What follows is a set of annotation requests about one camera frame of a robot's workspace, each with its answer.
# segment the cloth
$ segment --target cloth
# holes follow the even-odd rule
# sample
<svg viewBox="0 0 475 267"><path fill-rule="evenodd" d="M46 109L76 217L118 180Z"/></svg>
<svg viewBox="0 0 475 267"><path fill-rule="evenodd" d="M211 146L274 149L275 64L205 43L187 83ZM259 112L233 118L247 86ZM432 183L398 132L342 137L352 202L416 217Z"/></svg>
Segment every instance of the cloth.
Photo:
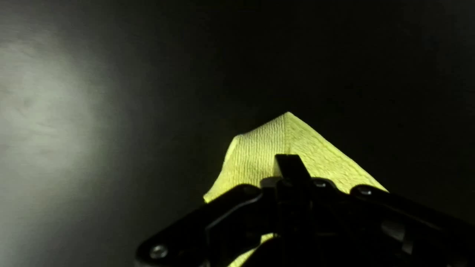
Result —
<svg viewBox="0 0 475 267"><path fill-rule="evenodd" d="M222 172L205 195L205 201L211 202L238 184L259 187L263 178L278 175L277 155L299 155L312 177L331 180L343 193L349 193L358 184L385 190L369 172L315 129L293 113L285 113L248 134L233 138ZM239 257L232 267L241 266L250 254L253 251Z"/></svg>

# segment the yellow fabric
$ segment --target yellow fabric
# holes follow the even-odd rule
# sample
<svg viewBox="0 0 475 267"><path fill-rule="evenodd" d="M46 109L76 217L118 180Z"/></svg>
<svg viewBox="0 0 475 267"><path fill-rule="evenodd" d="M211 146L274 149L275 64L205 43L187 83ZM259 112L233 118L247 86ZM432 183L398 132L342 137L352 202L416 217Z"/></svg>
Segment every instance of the yellow fabric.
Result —
<svg viewBox="0 0 475 267"><path fill-rule="evenodd" d="M385 190L369 172L315 129L293 113L285 113L248 134L233 138L223 169L205 195L205 201L211 202L238 184L260 186L263 178L278 175L275 155L299 155L312 177L333 180L345 193L349 193L358 184ZM251 253L239 257L232 266L241 266Z"/></svg>

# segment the dark background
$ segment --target dark background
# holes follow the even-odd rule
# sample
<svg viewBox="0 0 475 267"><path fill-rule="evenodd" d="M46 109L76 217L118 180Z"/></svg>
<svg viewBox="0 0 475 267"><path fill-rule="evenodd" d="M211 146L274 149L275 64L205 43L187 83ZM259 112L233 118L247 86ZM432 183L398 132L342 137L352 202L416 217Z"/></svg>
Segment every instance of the dark background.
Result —
<svg viewBox="0 0 475 267"><path fill-rule="evenodd" d="M133 266L285 110L475 223L475 5L0 3L0 266Z"/></svg>

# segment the fabric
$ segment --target fabric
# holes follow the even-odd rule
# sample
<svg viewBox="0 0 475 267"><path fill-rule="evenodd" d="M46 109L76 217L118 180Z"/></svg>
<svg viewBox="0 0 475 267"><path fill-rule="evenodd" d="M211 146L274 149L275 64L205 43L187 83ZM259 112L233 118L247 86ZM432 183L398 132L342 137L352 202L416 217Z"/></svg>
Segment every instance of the fabric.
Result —
<svg viewBox="0 0 475 267"><path fill-rule="evenodd" d="M285 113L248 134L233 138L223 169L205 195L205 201L211 202L238 184L259 187L263 178L278 175L277 155L299 155L312 177L334 181L343 193L349 193L358 184L385 190L369 172L315 129L293 113ZM239 257L232 266L241 266L251 253Z"/></svg>

